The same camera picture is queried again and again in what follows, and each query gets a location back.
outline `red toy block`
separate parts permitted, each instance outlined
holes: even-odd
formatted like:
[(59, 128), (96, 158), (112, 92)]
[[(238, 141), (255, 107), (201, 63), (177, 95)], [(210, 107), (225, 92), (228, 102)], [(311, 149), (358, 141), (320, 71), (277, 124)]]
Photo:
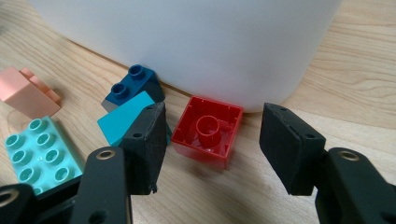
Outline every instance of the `red toy block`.
[(171, 141), (177, 153), (227, 168), (243, 108), (192, 96)]
[(9, 67), (0, 72), (0, 100), (30, 119), (51, 116), (61, 109), (61, 97), (27, 68)]

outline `wood grain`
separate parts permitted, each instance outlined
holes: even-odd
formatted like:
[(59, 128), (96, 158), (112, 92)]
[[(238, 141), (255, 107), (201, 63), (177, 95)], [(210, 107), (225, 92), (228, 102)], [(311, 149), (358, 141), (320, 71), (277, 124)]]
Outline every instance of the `wood grain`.
[[(295, 93), (282, 105), (327, 138), (326, 149), (349, 147), (366, 155), (396, 184), (396, 2), (345, 0)], [(96, 121), (112, 84), (127, 67), (53, 32), (22, 0), (0, 0), (0, 69), (28, 67), (62, 96), (53, 118), (86, 158), (106, 146)], [(174, 129), (189, 100), (163, 85)], [(228, 170), (167, 149), (159, 192), (133, 197), (135, 223), (318, 223), (315, 196), (291, 197), (262, 155), (262, 113), (246, 114)], [(29, 119), (0, 103), (0, 140)], [(16, 183), (0, 146), (0, 186)]]

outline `wooden table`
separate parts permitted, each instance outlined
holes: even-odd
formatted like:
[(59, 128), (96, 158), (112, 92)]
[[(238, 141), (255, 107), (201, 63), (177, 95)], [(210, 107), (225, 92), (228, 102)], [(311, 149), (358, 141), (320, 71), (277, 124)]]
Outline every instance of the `wooden table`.
[[(0, 69), (30, 68), (62, 96), (58, 120), (86, 158), (106, 146), (100, 103), (127, 67), (52, 31), (22, 0), (0, 1)], [(174, 129), (189, 95), (163, 85)], [(283, 104), (327, 138), (326, 149), (367, 156), (396, 184), (396, 2), (345, 0), (296, 92)], [(159, 192), (134, 196), (135, 223), (318, 223), (315, 196), (287, 194), (259, 147), (262, 113), (245, 114), (229, 169), (221, 171), (169, 146)], [(0, 104), (0, 140), (29, 123)], [(0, 186), (17, 182), (3, 144)]]

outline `toy block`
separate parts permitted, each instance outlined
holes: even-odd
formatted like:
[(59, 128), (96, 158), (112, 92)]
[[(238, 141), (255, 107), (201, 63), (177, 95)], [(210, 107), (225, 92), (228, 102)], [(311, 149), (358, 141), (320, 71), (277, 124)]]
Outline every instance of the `toy block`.
[(142, 91), (146, 91), (155, 103), (165, 99), (155, 72), (136, 64), (128, 69), (128, 74), (121, 82), (111, 88), (110, 94), (102, 102), (102, 107), (107, 112), (111, 112)]
[(154, 101), (145, 91), (142, 91), (98, 120), (99, 127), (112, 147), (117, 147), (120, 144), (122, 137), (134, 120), (148, 105), (154, 105)]
[(227, 168), (243, 108), (192, 96), (171, 141), (177, 153)]
[(157, 191), (157, 180), (163, 165), (166, 140), (165, 103), (146, 106), (122, 137), (128, 160), (128, 175), (134, 177), (129, 184), (133, 195), (149, 195)]
[(0, 99), (30, 119), (51, 116), (61, 109), (61, 97), (27, 68), (9, 67), (0, 72)]
[(18, 180), (31, 185), (36, 195), (82, 174), (80, 157), (48, 116), (9, 136), (5, 147)]

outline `teal toy block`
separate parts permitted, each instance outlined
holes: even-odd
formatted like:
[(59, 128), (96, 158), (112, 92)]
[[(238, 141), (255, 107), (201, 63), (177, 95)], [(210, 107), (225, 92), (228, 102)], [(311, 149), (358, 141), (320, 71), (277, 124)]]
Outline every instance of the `teal toy block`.
[(10, 135), (5, 147), (21, 183), (35, 195), (83, 172), (83, 163), (58, 124), (50, 117), (32, 120), (27, 129)]
[(120, 144), (134, 120), (148, 105), (154, 105), (154, 101), (146, 91), (142, 91), (98, 120), (99, 127), (112, 147)]

